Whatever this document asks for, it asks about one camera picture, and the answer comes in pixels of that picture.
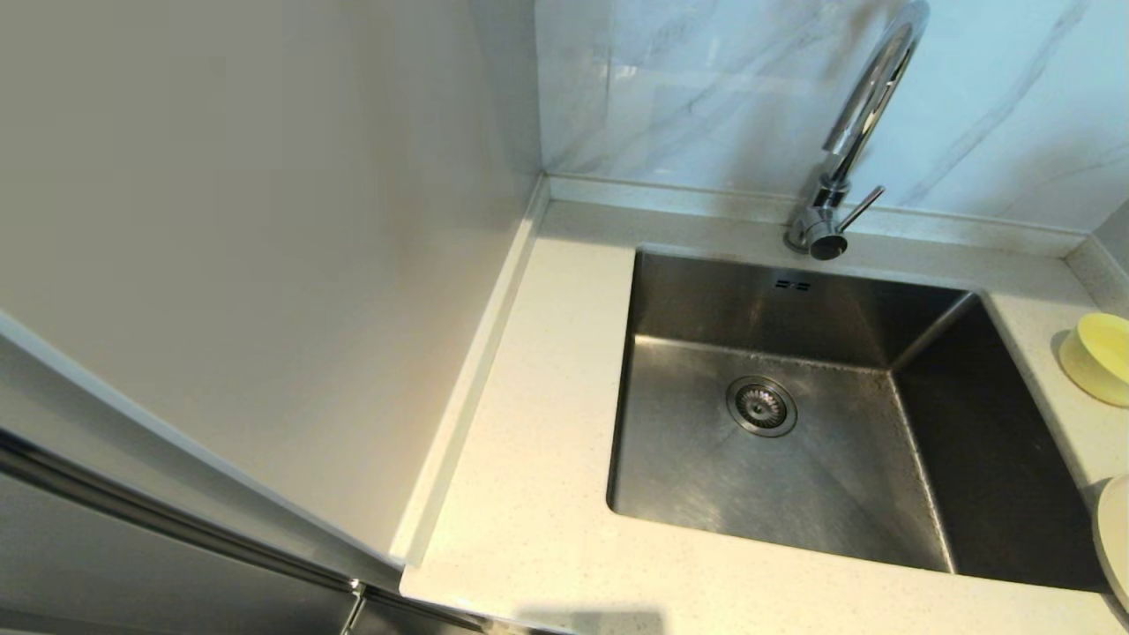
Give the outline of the chrome gooseneck faucet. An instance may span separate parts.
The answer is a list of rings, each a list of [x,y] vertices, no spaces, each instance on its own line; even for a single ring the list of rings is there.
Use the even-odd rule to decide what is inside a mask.
[[[903,80],[929,19],[928,0],[907,0],[872,49],[870,59],[823,142],[824,160],[815,169],[804,203],[789,218],[784,235],[785,244],[803,256],[819,261],[843,256],[849,246],[848,228],[886,193],[886,186],[876,185],[850,214],[839,214],[851,192],[856,162],[863,158],[879,118]]]

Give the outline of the yellow plastic bowl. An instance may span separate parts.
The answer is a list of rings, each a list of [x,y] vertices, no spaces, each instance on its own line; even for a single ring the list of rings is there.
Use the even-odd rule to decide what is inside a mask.
[[[1059,345],[1058,360],[1085,393],[1129,407],[1129,320],[1102,312],[1084,315]]]

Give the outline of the white round plate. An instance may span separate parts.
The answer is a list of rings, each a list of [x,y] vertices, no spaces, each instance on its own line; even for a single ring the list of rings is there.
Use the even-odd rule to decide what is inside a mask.
[[[1092,527],[1106,583],[1129,615],[1129,475],[1117,475],[1101,487]]]

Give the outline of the stainless steel sink basin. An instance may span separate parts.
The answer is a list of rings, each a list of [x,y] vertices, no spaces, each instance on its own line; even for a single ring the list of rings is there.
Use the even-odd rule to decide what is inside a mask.
[[[755,437],[725,405],[798,406]],[[1109,590],[1089,511],[975,292],[637,250],[606,504],[711,534]]]

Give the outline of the round metal drain strainer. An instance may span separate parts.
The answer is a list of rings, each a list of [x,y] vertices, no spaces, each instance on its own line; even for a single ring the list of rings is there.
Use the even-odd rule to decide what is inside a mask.
[[[730,418],[755,437],[785,437],[796,427],[798,406],[789,391],[770,377],[734,379],[725,405]]]

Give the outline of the white refrigerator side panel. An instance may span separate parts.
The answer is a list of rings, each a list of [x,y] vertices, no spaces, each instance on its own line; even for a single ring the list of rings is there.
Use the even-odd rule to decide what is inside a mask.
[[[391,565],[542,156],[534,0],[0,0],[0,334]]]

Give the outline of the grey steel refrigerator door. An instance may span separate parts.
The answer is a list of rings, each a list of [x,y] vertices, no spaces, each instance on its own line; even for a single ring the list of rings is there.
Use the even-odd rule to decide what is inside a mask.
[[[399,573],[235,482],[0,340],[0,430],[183,513],[359,579],[366,594],[272,573],[0,473],[0,632],[67,635],[481,635],[411,601]]]

